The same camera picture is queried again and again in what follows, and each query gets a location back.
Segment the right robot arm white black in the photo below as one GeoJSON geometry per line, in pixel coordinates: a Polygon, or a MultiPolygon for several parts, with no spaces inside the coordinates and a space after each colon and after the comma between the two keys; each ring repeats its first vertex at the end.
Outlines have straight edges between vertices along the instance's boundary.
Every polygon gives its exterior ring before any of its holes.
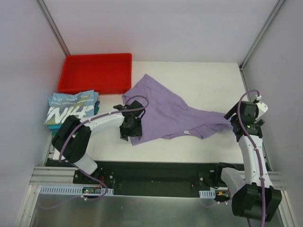
{"type": "Polygon", "coordinates": [[[232,131],[241,149],[244,177],[231,164],[219,163],[213,174],[217,186],[227,186],[235,216],[269,222],[281,200],[281,191],[275,189],[266,169],[263,156],[263,134],[261,116],[268,106],[256,99],[241,101],[228,111],[224,118],[230,120],[232,131]]]}

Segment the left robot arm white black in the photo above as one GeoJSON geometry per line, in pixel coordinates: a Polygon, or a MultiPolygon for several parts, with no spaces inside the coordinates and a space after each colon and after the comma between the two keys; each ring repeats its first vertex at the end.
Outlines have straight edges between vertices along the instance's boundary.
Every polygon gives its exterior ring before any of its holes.
{"type": "Polygon", "coordinates": [[[129,105],[115,105],[112,113],[99,114],[92,118],[77,118],[70,115],[52,139],[52,145],[61,154],[61,160],[74,164],[84,172],[84,179],[95,184],[100,179],[97,163],[86,150],[91,137],[110,128],[119,128],[120,138],[128,141],[131,137],[140,139],[142,117],[146,110],[137,100],[129,105]]]}

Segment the purple t-shirt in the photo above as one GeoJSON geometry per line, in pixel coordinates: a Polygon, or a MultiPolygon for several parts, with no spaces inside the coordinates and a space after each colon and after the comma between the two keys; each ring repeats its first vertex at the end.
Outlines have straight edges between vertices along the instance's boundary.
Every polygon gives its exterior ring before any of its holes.
{"type": "Polygon", "coordinates": [[[223,113],[192,108],[161,83],[144,75],[136,85],[122,95],[123,103],[137,100],[146,107],[142,118],[143,135],[131,138],[136,146],[156,139],[171,140],[182,136],[208,138],[232,129],[223,113]]]}

